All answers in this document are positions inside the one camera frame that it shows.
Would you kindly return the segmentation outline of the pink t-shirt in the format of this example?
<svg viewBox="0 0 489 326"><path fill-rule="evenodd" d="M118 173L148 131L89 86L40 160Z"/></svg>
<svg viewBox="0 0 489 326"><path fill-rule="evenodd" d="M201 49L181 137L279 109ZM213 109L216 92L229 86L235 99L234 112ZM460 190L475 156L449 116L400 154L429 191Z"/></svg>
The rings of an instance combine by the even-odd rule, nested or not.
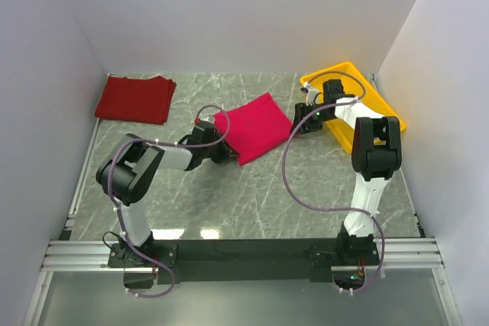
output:
<svg viewBox="0 0 489 326"><path fill-rule="evenodd" d="M293 126L270 93L226 113L219 112L214 119L215 128L237 153L240 166L287 141Z"/></svg>

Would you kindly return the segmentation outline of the yellow plastic tray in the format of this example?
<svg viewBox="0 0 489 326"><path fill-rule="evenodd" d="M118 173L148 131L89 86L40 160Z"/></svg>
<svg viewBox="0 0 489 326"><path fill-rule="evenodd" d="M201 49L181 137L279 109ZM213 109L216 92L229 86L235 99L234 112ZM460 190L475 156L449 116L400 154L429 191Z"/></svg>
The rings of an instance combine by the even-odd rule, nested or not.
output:
<svg viewBox="0 0 489 326"><path fill-rule="evenodd" d="M351 62L343 62L330 66L310 74L300 77L301 86L306 84L307 89L315 88L322 92L322 84L330 79L340 79L343 89L347 95L361 96L362 87L354 81L351 76L358 79L365 89L365 96L360 102L353 106L340 106L341 116L345 116L347 121L342 119L333 119L327 121L325 125L332 132L335 139L342 146L343 150L350 154L354 138L354 117L367 116L379 118L383 116L395 116L400 121L400 131L406 130L406 123L401 117L388 105L377 90L367 81L356 66Z"/></svg>

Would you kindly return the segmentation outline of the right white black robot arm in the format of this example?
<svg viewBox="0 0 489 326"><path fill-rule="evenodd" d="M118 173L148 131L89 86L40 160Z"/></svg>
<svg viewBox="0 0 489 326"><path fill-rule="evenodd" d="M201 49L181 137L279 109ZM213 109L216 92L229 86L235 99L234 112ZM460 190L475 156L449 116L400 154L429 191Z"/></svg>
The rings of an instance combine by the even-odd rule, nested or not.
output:
<svg viewBox="0 0 489 326"><path fill-rule="evenodd" d="M375 112L361 98L345 93L342 81L330 79L319 90L305 82L305 102L295 105L292 135L320 131L340 120L353 129L351 164L355 188L332 255L352 264L374 252L375 216L381 197L402 162L400 120Z"/></svg>

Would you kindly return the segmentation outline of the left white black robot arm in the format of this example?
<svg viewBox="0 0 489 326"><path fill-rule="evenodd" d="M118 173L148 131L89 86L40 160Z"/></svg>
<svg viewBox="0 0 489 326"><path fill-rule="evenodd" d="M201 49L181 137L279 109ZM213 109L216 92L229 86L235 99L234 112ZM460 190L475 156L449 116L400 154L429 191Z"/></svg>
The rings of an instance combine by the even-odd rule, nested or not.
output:
<svg viewBox="0 0 489 326"><path fill-rule="evenodd" d="M160 259L142 204L159 169L189 172L204 160L221 164L235 155L215 125L206 120L197 119L190 133L170 145L126 134L96 173L96 182L111 198L121 228L114 256L135 266Z"/></svg>

